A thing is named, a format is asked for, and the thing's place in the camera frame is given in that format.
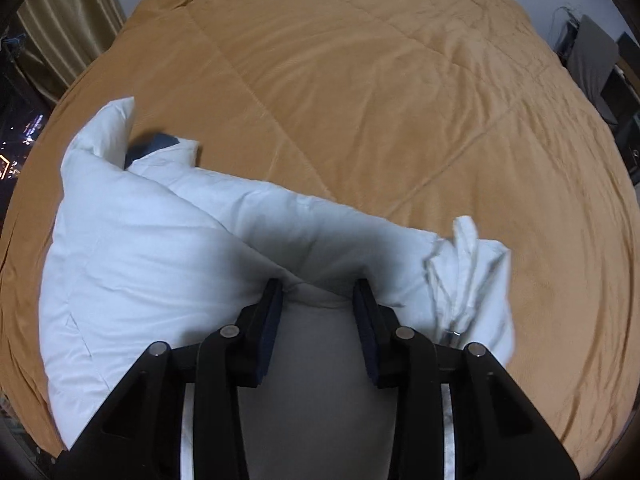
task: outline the white pillowcase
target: white pillowcase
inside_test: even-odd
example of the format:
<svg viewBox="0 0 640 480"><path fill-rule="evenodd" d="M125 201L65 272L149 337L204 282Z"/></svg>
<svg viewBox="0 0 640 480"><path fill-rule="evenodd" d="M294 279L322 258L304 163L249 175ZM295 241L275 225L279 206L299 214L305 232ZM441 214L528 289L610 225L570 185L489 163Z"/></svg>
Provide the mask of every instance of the white pillowcase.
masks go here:
<svg viewBox="0 0 640 480"><path fill-rule="evenodd" d="M326 200L194 168L195 142L124 171L132 98L111 102L76 135L62 163L64 199L44 267L40 349L50 406L70 447L153 341L201 341L285 286L270 373L240 393L254 479L386 478L395 393L367 379L351 290L368 278L401 323L439 342L475 340L503 364L514 347L509 251L403 228ZM182 477L190 478L186 401Z"/></svg>

